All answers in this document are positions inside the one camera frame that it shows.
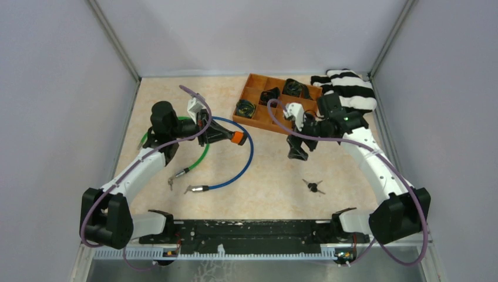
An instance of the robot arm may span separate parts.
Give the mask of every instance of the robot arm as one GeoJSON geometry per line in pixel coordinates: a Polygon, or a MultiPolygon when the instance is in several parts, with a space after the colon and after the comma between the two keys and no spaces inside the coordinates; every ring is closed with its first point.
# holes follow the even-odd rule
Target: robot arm
{"type": "MultiPolygon", "coordinates": [[[[85,191],[82,197],[80,228],[83,229],[87,240],[122,249],[131,239],[145,235],[163,233],[174,237],[171,214],[150,210],[146,214],[132,216],[129,204],[147,182],[168,165],[179,145],[175,143],[152,152],[154,148],[178,138],[192,136],[207,123],[208,113],[202,109],[196,98],[192,98],[187,107],[193,119],[179,120],[169,102],[154,104],[150,117],[152,127],[147,131],[147,141],[138,156],[123,172],[100,189],[89,188],[85,191]],[[90,215],[86,225],[82,226],[91,207],[106,192],[108,194],[90,215]]],[[[198,137],[198,142],[204,146],[207,143],[230,139],[238,145],[243,145],[246,138],[245,133],[229,131],[212,120],[208,129],[198,137]]]]}
{"type": "MultiPolygon", "coordinates": [[[[353,157],[373,189],[379,207],[375,210],[346,209],[332,216],[332,225],[340,237],[348,233],[373,234],[382,244],[421,231],[420,218],[405,186],[376,155],[384,152],[376,143],[368,124],[358,112],[347,113],[341,106],[338,94],[325,95],[317,100],[318,109],[324,116],[316,120],[304,112],[299,103],[286,105],[284,117],[294,121],[294,131],[308,136],[335,137],[364,143],[373,148],[370,152],[362,147],[342,142],[340,145],[353,157]]],[[[310,151],[317,141],[290,135],[290,159],[307,160],[308,154],[301,148],[305,143],[310,151]]],[[[430,195],[425,188],[414,189],[425,217],[429,211],[430,195]]]]}

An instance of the orange wooden tray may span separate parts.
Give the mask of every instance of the orange wooden tray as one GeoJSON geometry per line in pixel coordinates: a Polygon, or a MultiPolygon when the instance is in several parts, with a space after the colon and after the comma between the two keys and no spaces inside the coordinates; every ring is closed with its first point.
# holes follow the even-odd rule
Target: orange wooden tray
{"type": "MultiPolygon", "coordinates": [[[[232,115],[232,120],[238,122],[242,125],[249,125],[273,132],[278,132],[287,135],[282,128],[276,125],[270,117],[268,113],[268,109],[266,104],[260,102],[261,92],[265,90],[269,90],[275,87],[278,87],[280,90],[280,97],[278,100],[282,101],[284,105],[288,103],[300,103],[304,110],[313,110],[318,112],[317,102],[316,100],[322,95],[322,88],[315,87],[311,85],[306,85],[309,90],[309,95],[313,100],[304,99],[302,94],[300,97],[293,97],[290,95],[283,94],[285,85],[285,80],[278,78],[271,78],[269,76],[264,75],[256,75],[251,73],[247,78],[245,83],[244,90],[240,95],[239,99],[248,100],[251,103],[256,105],[256,110],[251,119],[248,119],[243,116],[237,116],[234,113],[232,115]]],[[[278,106],[278,108],[272,108],[273,114],[277,117],[277,120],[285,125],[287,128],[292,129],[292,122],[284,119],[283,110],[278,106]]]]}

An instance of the black and white striped sock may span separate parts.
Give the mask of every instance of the black and white striped sock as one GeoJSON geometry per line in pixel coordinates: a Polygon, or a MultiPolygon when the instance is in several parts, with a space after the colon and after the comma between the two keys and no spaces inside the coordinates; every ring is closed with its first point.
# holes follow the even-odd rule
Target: black and white striped sock
{"type": "Polygon", "coordinates": [[[338,92],[341,104],[348,112],[357,110],[365,114],[377,107],[372,84],[363,81],[352,70],[328,70],[325,77],[312,76],[311,84],[322,87],[322,95],[338,92]]]}

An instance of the blue cable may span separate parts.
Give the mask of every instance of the blue cable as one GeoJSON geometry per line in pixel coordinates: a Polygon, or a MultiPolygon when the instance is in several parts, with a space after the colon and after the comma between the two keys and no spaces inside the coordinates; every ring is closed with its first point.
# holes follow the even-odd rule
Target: blue cable
{"type": "Polygon", "coordinates": [[[221,187],[225,187],[226,185],[229,185],[232,182],[234,182],[235,180],[239,179],[239,177],[241,177],[242,174],[244,174],[244,172],[247,170],[247,168],[249,167],[249,165],[253,161],[253,155],[254,155],[254,143],[253,143],[253,139],[251,138],[251,135],[249,135],[249,132],[247,132],[247,130],[245,128],[243,128],[238,123],[236,123],[236,122],[234,122],[234,121],[232,121],[230,119],[225,119],[223,117],[213,116],[213,119],[215,119],[215,120],[221,120],[222,122],[231,123],[231,124],[235,125],[236,127],[240,128],[240,130],[242,130],[245,134],[247,134],[247,139],[249,139],[249,143],[251,145],[251,154],[249,155],[249,160],[245,164],[244,168],[237,175],[235,175],[232,179],[230,179],[229,181],[224,182],[222,184],[218,184],[218,185],[214,185],[214,186],[209,186],[209,190],[213,190],[213,189],[218,189],[218,188],[221,188],[221,187]]]}

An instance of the white wall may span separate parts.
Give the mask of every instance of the white wall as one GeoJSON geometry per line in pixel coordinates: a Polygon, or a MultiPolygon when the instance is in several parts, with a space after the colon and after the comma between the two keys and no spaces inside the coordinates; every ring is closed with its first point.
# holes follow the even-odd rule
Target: white wall
{"type": "Polygon", "coordinates": [[[405,0],[98,0],[142,76],[370,71],[405,0]]]}
{"type": "Polygon", "coordinates": [[[0,281],[67,281],[134,87],[83,0],[2,1],[0,281]]]}
{"type": "Polygon", "coordinates": [[[375,78],[449,281],[498,281],[498,1],[419,1],[375,78]]]}

